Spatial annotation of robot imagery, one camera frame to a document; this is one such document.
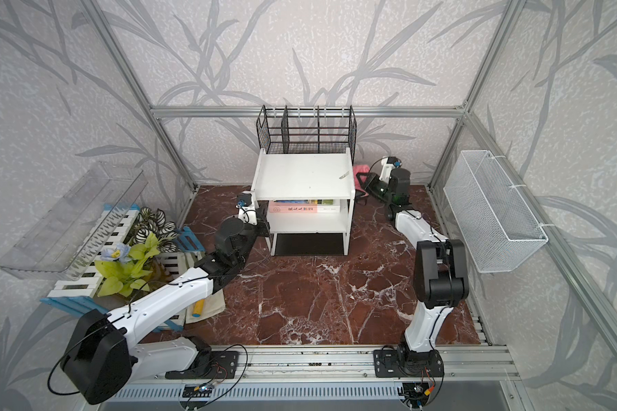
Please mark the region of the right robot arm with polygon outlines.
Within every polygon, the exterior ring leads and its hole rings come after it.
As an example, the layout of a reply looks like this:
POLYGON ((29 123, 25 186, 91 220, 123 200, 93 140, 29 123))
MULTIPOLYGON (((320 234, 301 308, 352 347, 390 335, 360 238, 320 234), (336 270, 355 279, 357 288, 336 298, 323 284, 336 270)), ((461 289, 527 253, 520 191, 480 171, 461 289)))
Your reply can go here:
POLYGON ((389 221, 416 251, 412 280, 416 310, 400 343, 374 352, 375 376, 443 377, 444 362, 436 340, 447 316, 470 291, 464 243, 443 236, 411 205, 407 170, 391 170, 386 183, 373 172, 359 171, 355 177, 368 195, 386 207, 389 221))

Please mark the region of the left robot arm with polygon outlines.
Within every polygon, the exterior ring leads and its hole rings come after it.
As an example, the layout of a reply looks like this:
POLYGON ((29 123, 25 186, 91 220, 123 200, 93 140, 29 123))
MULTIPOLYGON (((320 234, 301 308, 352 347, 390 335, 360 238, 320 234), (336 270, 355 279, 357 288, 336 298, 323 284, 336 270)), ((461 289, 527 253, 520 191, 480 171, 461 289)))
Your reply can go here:
POLYGON ((142 340, 181 309, 226 287, 245 267, 255 242, 270 234, 264 212, 245 208, 215 234, 215 249, 171 283, 134 303, 85 313, 57 363, 91 405, 141 378, 201 376, 212 372, 212 349, 198 337, 145 344, 142 340))

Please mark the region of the pink fluffy cloth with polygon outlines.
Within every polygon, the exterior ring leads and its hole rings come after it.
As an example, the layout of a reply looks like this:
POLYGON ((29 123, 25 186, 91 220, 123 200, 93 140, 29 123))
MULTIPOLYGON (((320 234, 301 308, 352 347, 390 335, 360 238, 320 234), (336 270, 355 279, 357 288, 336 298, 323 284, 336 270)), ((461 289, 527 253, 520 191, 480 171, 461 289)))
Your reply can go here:
POLYGON ((367 164, 356 164, 353 166, 352 172, 356 191, 364 192, 362 183, 366 182, 370 167, 367 164))

